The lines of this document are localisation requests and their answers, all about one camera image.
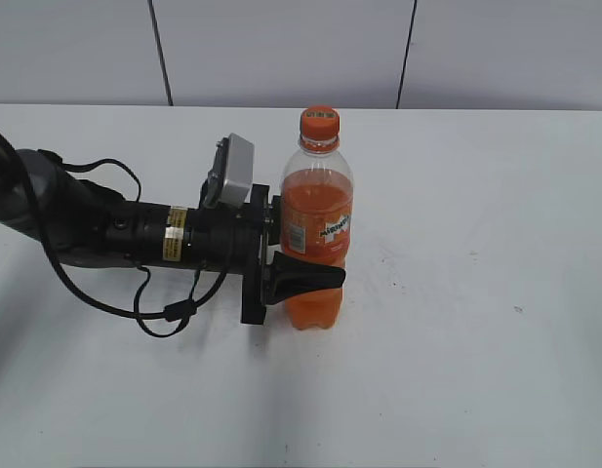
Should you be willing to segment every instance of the yellow sticker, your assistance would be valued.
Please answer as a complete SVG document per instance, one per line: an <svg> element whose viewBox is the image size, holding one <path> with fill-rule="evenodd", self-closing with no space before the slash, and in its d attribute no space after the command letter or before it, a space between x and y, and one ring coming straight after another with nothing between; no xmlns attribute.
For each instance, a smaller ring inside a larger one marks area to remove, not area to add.
<svg viewBox="0 0 602 468"><path fill-rule="evenodd" d="M181 261L181 244L187 208L171 207L166 219L162 257L165 261Z"/></svg>

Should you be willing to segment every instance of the orange soda bottle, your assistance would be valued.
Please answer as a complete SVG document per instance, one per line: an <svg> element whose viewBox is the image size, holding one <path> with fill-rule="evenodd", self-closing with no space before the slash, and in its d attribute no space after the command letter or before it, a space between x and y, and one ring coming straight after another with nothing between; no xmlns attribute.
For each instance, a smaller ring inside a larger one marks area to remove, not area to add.
<svg viewBox="0 0 602 468"><path fill-rule="evenodd" d="M301 148L281 183L281 248L300 260L344 267L350 244L352 171L338 151L340 116L313 106L301 115ZM338 318L342 289L308 292L285 301L299 330L330 328Z"/></svg>

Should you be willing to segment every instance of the white wall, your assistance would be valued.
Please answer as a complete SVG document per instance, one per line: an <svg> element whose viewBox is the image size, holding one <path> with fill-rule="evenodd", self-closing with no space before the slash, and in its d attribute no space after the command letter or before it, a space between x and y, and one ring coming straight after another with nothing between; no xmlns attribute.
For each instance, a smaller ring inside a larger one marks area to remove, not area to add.
<svg viewBox="0 0 602 468"><path fill-rule="evenodd" d="M411 0L156 0L175 105L393 107Z"/></svg>
<svg viewBox="0 0 602 468"><path fill-rule="evenodd" d="M602 109L602 0L420 0L401 107Z"/></svg>
<svg viewBox="0 0 602 468"><path fill-rule="evenodd" d="M154 0L178 105L394 107L413 0ZM146 0L0 0L0 102L167 102ZM400 107L602 109L602 0L419 0Z"/></svg>
<svg viewBox="0 0 602 468"><path fill-rule="evenodd" d="M165 104L145 0L0 0L0 102Z"/></svg>

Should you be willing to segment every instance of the bottle label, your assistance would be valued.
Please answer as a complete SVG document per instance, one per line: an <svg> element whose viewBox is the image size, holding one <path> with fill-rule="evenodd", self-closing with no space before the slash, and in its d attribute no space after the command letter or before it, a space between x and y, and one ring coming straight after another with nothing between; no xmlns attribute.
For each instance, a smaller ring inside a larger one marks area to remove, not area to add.
<svg viewBox="0 0 602 468"><path fill-rule="evenodd" d="M310 257L333 256L350 243L352 202L326 213L303 213L282 204L281 243L298 254Z"/></svg>

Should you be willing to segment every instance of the black cable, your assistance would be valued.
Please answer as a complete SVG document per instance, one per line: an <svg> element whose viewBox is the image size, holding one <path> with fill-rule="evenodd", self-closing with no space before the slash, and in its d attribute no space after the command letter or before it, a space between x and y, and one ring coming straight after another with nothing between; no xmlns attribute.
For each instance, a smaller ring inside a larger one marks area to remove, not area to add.
<svg viewBox="0 0 602 468"><path fill-rule="evenodd" d="M138 186L138 196L136 197L136 202L139 202L140 195L142 195L142 185L140 184L140 180L138 179L138 176L136 174L134 174L134 172L131 169L129 169L129 167L125 163L121 163L120 161L117 161L116 159L112 159L112 158L99 159L98 161L95 161L94 163L90 163L90 164L60 163L61 167L65 171L68 171L70 173L77 173L77 174L89 173L90 171L98 168L99 166L102 166L103 164L113 164L114 166L118 166L119 168L121 168L123 171L125 171L127 174L129 174L131 176L131 178L134 180L134 182Z"/></svg>
<svg viewBox="0 0 602 468"><path fill-rule="evenodd" d="M233 247L235 245L235 222L234 221L231 221L231 222L233 225L231 226L231 235L229 236L229 248L226 253L224 267L222 268L221 272L219 273L219 276L216 278L216 281L212 284L212 286L209 288L209 290L205 294L203 294L203 296L200 299L198 299L196 301L192 297L194 296L194 290L196 289L196 284L198 283L199 278L201 277L201 267L199 266L194 271L194 281L192 282L192 288L190 289L190 293L188 295L187 301L178 302L176 304L176 305L180 304L181 306L184 306L185 312L181 316L180 323L177 325L177 327L173 331L169 331L168 333L158 333L157 331L153 331L152 329L150 329L148 327L148 325L142 319L141 313L140 313L140 297L142 296L142 292L144 291L144 288L146 288L149 281L151 281L151 270L149 270L145 266L142 266L139 263L134 263L134 266L139 271L143 271L144 273L146 273L146 279L140 285L140 287L136 291L136 295L134 296L134 314L136 315L136 322L138 322L138 325L140 326L140 328L142 329L143 332L145 332L149 336L153 336L155 338L168 338L170 336L173 336L173 335L181 332L183 329L185 329L185 327L187 327L187 324L190 322L190 318L196 314L196 311L198 310L198 308L201 307L203 304L205 304L208 300L210 300L214 296L214 294L216 294L218 292L218 290L222 286L222 283L224 282L224 279L226 278L227 272L229 271L229 266L231 264L231 259L233 258Z"/></svg>
<svg viewBox="0 0 602 468"><path fill-rule="evenodd" d="M85 292L81 291L68 277L66 272L64 271L60 260L58 259L58 255L51 245L51 240L49 238L49 234L47 233L47 228L45 226L45 221L43 219L42 213L40 211L40 207L38 205L38 199L36 198L36 193L34 192L33 185L29 178L29 173L27 172L27 168L25 167L24 162L20 158L19 154L13 148L13 146L0 134L0 147L1 149L8 155L10 161L13 165L13 169L15 175L18 180L20 180L20 184L23 187L23 191L25 192L25 198L27 199L27 205L29 206L29 211L36 222L38 228L38 237L40 238L40 244L45 251L45 256L51 263L51 266L54 268L54 271L58 275L58 278L62 281L64 286L78 299L87 303L88 305L95 307L103 312L107 312L112 315L116 315L119 317L124 317L127 319L136 319L137 314L131 311L119 309L117 307L112 307L111 305L107 305L103 302L100 302ZM164 312L153 312L153 313L142 313L139 314L139 318L141 320L159 320L165 318Z"/></svg>
<svg viewBox="0 0 602 468"><path fill-rule="evenodd" d="M142 266L142 265L136 265L136 268L138 268L138 270L146 273L146 279L140 285L140 287L136 291L136 295L134 296L134 314L136 315L136 322L138 322L138 325L140 326L142 331L145 332L146 334L148 334L149 336L153 336L155 338L168 338L170 336L173 336L174 334L181 332L183 329L185 329L185 327L187 327L187 324L190 322L190 317L192 317L192 315L194 315L194 313L196 313L196 309L194 309L193 313L186 313L185 315L183 315L183 317L181 317L181 321L177 325L177 327L173 331L169 331L168 333L158 333L156 331L153 331L146 325L146 323L142 319L142 316L140 313L140 297L142 296L142 292L144 291L144 288L146 288L146 285L148 285L148 282L151 281L151 270L149 270L148 268L146 268L145 266Z"/></svg>

